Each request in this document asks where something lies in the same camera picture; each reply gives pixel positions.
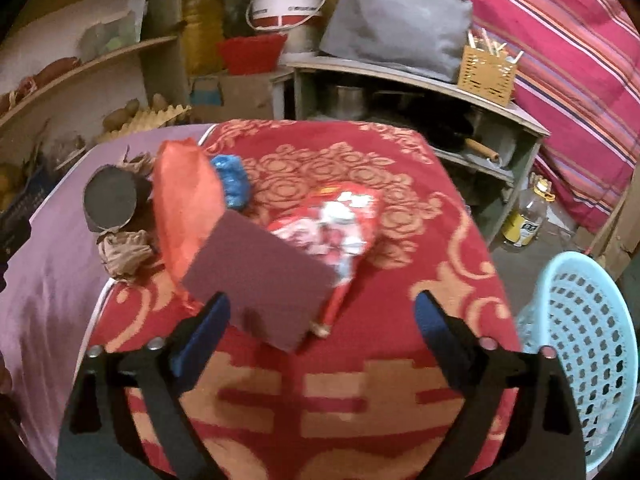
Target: purple cloth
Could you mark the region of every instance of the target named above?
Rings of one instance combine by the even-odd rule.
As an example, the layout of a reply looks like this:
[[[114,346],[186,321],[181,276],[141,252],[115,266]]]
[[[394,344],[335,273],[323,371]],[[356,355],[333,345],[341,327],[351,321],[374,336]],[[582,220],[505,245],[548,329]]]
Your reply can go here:
[[[208,127],[162,128],[96,146],[31,219],[30,240],[9,261],[0,293],[0,351],[29,450],[52,476],[82,338],[108,279],[84,220],[84,186],[97,168],[121,159],[127,145],[132,156],[155,153],[163,140],[198,141]]]

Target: red basket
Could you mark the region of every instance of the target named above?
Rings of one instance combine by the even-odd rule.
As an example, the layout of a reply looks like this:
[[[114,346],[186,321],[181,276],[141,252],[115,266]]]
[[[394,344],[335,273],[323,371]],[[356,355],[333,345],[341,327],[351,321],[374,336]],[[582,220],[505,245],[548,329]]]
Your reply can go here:
[[[286,34],[232,38],[219,43],[218,51],[231,75],[261,74],[275,70],[285,41]]]

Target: orange cloth bag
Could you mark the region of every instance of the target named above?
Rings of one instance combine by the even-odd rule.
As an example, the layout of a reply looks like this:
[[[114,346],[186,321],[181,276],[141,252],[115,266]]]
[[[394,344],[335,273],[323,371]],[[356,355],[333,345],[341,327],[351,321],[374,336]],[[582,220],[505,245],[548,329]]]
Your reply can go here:
[[[153,200],[162,259],[180,283],[226,209],[218,174],[193,139],[160,146]]]

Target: yellow bottle label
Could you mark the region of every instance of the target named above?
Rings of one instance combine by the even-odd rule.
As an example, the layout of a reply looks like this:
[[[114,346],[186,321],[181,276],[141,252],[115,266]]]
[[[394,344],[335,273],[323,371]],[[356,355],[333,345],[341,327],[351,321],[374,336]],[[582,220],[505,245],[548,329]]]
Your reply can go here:
[[[513,211],[502,226],[502,235],[515,247],[522,247],[538,232],[540,223],[531,222],[517,211]]]

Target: wooden pan handle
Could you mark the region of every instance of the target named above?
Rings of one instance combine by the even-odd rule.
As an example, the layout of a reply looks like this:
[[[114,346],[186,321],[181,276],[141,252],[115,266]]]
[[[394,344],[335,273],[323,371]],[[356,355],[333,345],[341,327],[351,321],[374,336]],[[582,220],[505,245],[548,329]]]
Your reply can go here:
[[[477,140],[465,139],[465,146],[470,150],[474,150],[476,153],[485,156],[494,164],[500,163],[500,154],[498,152],[494,152],[494,150],[486,147],[484,144],[480,144]]]

